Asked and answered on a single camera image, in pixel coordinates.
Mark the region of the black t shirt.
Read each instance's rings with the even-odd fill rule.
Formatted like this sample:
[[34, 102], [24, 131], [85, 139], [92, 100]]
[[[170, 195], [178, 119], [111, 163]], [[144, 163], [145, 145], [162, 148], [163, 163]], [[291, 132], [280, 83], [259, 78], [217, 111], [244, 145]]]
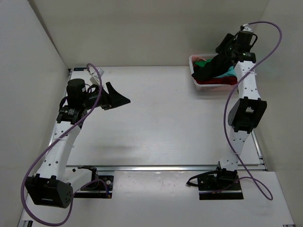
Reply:
[[224, 53], [220, 53], [203, 67], [194, 71], [192, 77], [197, 81], [208, 81], [226, 73], [231, 66], [233, 66], [231, 59], [226, 57]]

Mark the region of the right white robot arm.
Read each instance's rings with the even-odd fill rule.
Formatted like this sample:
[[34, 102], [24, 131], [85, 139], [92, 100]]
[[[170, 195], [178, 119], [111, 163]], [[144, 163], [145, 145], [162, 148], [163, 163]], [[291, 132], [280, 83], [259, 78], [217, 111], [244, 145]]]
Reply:
[[246, 139], [256, 128], [265, 113], [267, 102], [262, 100], [255, 79], [256, 56], [251, 49], [258, 37], [248, 27], [242, 27], [235, 35], [227, 34], [216, 48], [216, 55], [190, 57], [193, 81], [201, 87], [232, 87], [239, 98], [231, 108], [224, 110], [224, 127], [229, 151], [218, 162], [214, 171], [196, 176], [197, 184], [188, 181], [201, 191], [219, 192], [223, 189], [239, 190], [238, 165]]

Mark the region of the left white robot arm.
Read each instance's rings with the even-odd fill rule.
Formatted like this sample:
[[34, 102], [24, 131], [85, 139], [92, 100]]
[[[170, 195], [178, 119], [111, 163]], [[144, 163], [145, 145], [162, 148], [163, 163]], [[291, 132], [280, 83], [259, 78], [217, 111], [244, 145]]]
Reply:
[[67, 96], [60, 102], [56, 131], [52, 146], [46, 153], [42, 165], [34, 176], [26, 179], [25, 187], [35, 205], [66, 208], [72, 201], [72, 195], [85, 184], [94, 184], [97, 169], [94, 166], [81, 166], [66, 172], [66, 165], [73, 144], [80, 133], [83, 123], [77, 122], [93, 106], [103, 110], [129, 104], [130, 99], [118, 93], [110, 82], [106, 90], [92, 85], [86, 90], [83, 79], [68, 82]]

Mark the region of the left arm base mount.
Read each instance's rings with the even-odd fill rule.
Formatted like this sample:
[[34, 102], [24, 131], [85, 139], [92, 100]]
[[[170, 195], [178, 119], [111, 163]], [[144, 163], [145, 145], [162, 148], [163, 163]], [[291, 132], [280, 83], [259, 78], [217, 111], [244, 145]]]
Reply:
[[72, 168], [71, 182], [74, 198], [111, 199], [114, 186], [113, 173], [99, 171], [96, 166]]

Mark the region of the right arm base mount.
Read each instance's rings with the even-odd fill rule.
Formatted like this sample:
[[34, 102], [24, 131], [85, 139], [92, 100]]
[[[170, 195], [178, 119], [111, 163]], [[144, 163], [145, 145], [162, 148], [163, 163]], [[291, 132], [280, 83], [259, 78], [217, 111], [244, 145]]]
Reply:
[[186, 185], [198, 188], [201, 201], [244, 199], [237, 169], [227, 170], [220, 163], [213, 171], [190, 177]]

